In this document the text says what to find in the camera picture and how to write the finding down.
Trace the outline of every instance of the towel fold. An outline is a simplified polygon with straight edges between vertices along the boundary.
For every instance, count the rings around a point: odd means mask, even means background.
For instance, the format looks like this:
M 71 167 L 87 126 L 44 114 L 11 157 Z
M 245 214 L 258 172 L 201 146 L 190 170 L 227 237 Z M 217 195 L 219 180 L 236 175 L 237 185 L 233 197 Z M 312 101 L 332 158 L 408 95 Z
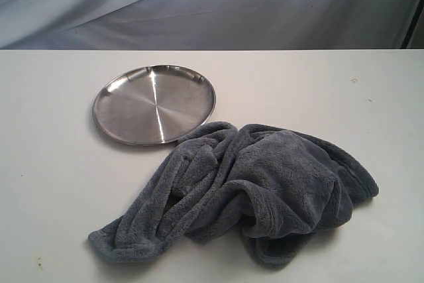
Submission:
M 206 243 L 238 225 L 253 259 L 281 268 L 377 194 L 369 173 L 329 142 L 210 123 L 179 140 L 128 211 L 89 241 L 108 261 L 142 262 L 182 235 Z

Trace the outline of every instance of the stainless steel plate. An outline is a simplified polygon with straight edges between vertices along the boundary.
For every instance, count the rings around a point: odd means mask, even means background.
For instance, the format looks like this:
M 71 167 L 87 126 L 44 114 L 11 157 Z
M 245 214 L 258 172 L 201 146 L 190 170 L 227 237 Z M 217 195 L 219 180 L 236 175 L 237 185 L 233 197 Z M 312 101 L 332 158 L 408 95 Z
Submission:
M 201 74 L 181 66 L 147 66 L 108 83 L 96 97 L 96 124 L 132 145 L 172 142 L 202 125 L 215 107 L 215 91 Z

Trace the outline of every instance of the gray towel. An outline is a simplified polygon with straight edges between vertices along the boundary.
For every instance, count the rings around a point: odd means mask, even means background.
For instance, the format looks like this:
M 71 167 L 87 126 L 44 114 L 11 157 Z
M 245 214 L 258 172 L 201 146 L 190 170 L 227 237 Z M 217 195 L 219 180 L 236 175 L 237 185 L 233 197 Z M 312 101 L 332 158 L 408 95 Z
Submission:
M 281 268 L 377 194 L 369 173 L 329 142 L 210 123 L 178 141 L 129 210 L 89 241 L 110 262 L 142 262 L 182 235 L 205 243 L 238 225 L 252 257 Z

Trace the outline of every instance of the table surface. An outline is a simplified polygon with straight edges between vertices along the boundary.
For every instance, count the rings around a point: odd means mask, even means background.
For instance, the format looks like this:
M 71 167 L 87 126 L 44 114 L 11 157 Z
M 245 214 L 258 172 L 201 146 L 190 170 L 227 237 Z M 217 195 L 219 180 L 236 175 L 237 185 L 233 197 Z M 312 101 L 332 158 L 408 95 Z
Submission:
M 120 216 L 172 146 L 120 145 L 91 118 L 97 92 L 139 66 L 192 68 L 215 86 L 210 121 L 331 141 L 380 195 L 281 271 L 230 232 L 158 260 L 107 264 L 87 235 Z M 0 51 L 2 282 L 422 282 L 424 51 Z

